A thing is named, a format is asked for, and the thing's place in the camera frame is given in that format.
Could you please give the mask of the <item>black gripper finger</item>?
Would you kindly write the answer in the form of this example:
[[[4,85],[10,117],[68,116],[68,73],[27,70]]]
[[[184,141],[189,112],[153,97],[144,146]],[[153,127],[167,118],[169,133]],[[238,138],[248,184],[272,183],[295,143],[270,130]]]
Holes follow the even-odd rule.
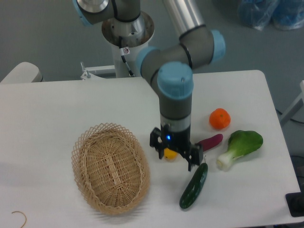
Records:
[[[150,146],[155,149],[161,160],[164,157],[164,149],[167,148],[166,138],[161,129],[155,127],[150,133]]]
[[[178,150],[178,153],[188,162],[188,171],[193,166],[200,166],[203,159],[203,147],[201,144],[187,144]]]

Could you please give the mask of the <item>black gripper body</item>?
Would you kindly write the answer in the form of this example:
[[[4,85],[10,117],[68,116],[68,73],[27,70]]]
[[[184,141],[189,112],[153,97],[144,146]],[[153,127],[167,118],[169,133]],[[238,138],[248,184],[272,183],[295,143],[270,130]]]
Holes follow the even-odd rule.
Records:
[[[188,153],[190,149],[190,126],[183,131],[173,132],[168,125],[161,127],[161,140],[163,148],[168,148],[179,154]]]

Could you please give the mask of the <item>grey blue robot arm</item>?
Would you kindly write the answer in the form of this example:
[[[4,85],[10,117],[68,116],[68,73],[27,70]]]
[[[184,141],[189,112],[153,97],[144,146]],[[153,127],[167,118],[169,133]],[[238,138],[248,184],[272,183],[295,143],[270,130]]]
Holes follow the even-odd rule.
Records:
[[[195,1],[166,0],[179,43],[159,50],[149,45],[154,23],[140,1],[75,0],[73,5],[84,25],[101,23],[116,77],[142,77],[157,94],[161,126],[151,132],[150,146],[160,158],[170,149],[186,159],[189,168],[200,165],[203,148],[190,142],[192,71],[223,58],[221,33],[206,27]]]

